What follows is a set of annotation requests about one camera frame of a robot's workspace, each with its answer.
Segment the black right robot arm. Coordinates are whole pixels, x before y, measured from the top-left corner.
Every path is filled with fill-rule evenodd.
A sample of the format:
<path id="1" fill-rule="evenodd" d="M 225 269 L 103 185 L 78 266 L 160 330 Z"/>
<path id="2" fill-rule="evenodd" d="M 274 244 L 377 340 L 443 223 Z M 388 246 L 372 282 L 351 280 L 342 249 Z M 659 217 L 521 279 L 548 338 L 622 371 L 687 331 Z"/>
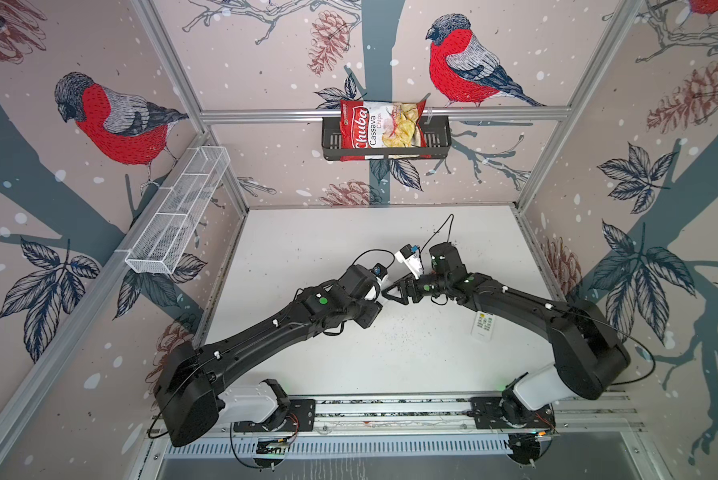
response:
<path id="1" fill-rule="evenodd" d="M 552 403 L 598 399 L 631 364 L 620 334 L 593 303 L 552 301 L 471 272 L 450 242 L 430 249 L 432 271 L 410 273 L 382 291 L 407 305 L 444 296 L 476 313 L 519 325 L 549 342 L 554 361 L 511 382 L 501 394 L 502 417 L 522 427 Z"/>

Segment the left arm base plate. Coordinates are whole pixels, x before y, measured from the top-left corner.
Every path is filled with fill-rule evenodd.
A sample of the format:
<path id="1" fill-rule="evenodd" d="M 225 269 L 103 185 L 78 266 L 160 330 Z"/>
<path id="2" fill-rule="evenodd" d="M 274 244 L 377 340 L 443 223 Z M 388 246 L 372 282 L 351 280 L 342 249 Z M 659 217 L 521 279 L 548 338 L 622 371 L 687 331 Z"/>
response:
<path id="1" fill-rule="evenodd" d="M 315 399 L 295 398 L 279 405 L 262 422 L 237 422 L 233 427 L 236 432 L 241 433 L 311 432 L 314 428 L 315 416 Z"/>

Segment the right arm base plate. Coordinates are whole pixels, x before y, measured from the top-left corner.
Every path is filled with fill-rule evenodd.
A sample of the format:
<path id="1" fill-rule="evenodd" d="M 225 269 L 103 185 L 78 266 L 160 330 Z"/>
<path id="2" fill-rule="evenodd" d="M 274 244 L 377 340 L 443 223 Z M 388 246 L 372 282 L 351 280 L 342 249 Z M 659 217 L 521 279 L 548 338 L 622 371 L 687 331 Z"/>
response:
<path id="1" fill-rule="evenodd" d="M 469 399 L 468 416 L 478 430 L 531 429 L 554 430 L 555 413 L 550 405 L 531 411 L 516 400 L 499 396 L 477 396 Z"/>

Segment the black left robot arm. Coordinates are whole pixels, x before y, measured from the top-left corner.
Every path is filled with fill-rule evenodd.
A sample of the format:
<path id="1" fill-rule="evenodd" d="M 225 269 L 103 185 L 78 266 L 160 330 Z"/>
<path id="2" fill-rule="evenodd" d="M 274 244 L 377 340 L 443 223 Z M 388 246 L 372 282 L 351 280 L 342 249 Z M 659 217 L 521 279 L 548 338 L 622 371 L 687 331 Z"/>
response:
<path id="1" fill-rule="evenodd" d="M 350 321 L 369 328 L 382 310 L 387 275 L 380 264 L 351 265 L 338 279 L 298 290 L 280 311 L 236 335 L 199 348 L 189 341 L 175 347 L 154 390 L 172 445 L 186 446 L 209 432 L 231 406 L 222 394 L 277 353 L 320 335 L 338 336 Z"/>

